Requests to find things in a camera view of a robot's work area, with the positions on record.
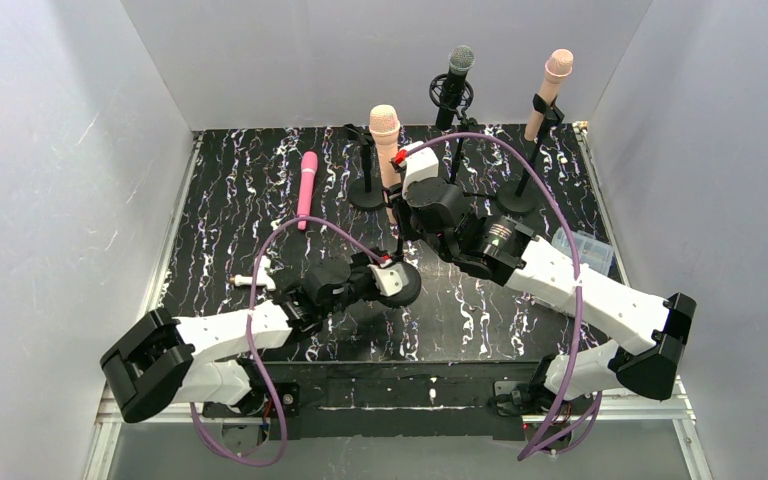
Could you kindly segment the pink microphone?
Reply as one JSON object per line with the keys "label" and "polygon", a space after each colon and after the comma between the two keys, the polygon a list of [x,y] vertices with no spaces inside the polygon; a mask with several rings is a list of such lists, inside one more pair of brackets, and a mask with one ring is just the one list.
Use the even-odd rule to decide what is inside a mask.
{"label": "pink microphone", "polygon": [[296,215],[300,219],[297,228],[304,231],[307,228],[306,218],[310,215],[314,192],[315,177],[318,170],[318,155],[307,151],[301,160],[301,180]]}

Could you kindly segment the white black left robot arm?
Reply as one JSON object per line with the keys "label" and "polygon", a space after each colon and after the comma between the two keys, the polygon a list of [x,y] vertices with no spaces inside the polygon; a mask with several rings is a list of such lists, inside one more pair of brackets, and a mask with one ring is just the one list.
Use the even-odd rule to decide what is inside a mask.
{"label": "white black left robot arm", "polygon": [[280,293],[241,309],[206,317],[175,317],[160,307],[144,314],[101,357],[100,367],[120,414],[139,423],[183,403],[240,404],[265,381],[249,363],[252,351],[277,349],[321,327],[333,313],[383,300],[405,282],[393,261],[314,264]]}

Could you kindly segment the black round-base microphone stand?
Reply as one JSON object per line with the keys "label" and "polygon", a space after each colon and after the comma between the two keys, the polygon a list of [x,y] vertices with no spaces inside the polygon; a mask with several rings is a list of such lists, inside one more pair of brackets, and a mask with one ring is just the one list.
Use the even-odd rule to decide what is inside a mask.
{"label": "black round-base microphone stand", "polygon": [[375,211],[384,207],[382,185],[372,170],[372,149],[374,141],[369,131],[354,124],[345,124],[346,137],[360,148],[361,177],[348,187],[347,199],[350,205],[361,211]]}

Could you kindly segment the black grey-mesh microphone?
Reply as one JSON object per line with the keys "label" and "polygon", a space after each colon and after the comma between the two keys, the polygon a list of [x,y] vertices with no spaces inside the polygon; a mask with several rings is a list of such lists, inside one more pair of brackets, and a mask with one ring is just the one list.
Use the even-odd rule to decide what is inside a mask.
{"label": "black grey-mesh microphone", "polygon": [[448,59],[449,70],[441,86],[435,121],[436,127],[441,131],[451,128],[466,90],[466,76],[475,63],[474,53],[467,45],[457,46]]}

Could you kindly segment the black tripod shock-mount stand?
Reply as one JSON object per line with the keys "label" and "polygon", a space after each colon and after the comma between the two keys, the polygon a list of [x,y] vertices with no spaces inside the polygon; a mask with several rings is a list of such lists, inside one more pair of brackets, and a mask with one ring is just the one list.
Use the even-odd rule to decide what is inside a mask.
{"label": "black tripod shock-mount stand", "polygon": [[[446,74],[447,73],[442,73],[434,77],[428,87],[429,98],[431,99],[432,103],[437,107],[437,109],[439,107],[439,95],[441,91],[441,86],[442,86],[443,80],[445,79]],[[474,100],[474,90],[470,85],[470,83],[466,80],[466,90],[464,91],[461,103],[454,117],[454,118],[457,118],[459,122],[456,128],[456,133],[472,132],[472,130],[478,126],[477,120],[473,117],[469,117],[467,114],[467,110],[472,105],[473,100]],[[464,152],[463,152],[464,140],[465,138],[459,138],[456,142],[455,153],[453,154],[453,157],[451,160],[451,166],[448,174],[449,184],[454,184],[456,182],[457,175],[461,169],[461,166],[464,160]],[[477,193],[477,192],[469,192],[469,191],[464,192],[464,195],[468,197],[477,196],[477,197],[485,197],[485,198],[495,198],[493,194],[485,194],[485,193]]]}

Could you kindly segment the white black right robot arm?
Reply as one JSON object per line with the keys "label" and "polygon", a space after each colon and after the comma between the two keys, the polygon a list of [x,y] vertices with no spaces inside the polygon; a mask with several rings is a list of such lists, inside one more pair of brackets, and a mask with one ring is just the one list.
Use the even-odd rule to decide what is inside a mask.
{"label": "white black right robot arm", "polygon": [[697,307],[693,298],[661,298],[587,266],[575,268],[516,220],[477,214],[461,188],[439,177],[405,182],[394,211],[407,239],[424,241],[461,272],[527,293],[565,315],[581,313],[608,336],[577,356],[546,356],[533,390],[565,401],[615,388],[658,401],[672,396]]}

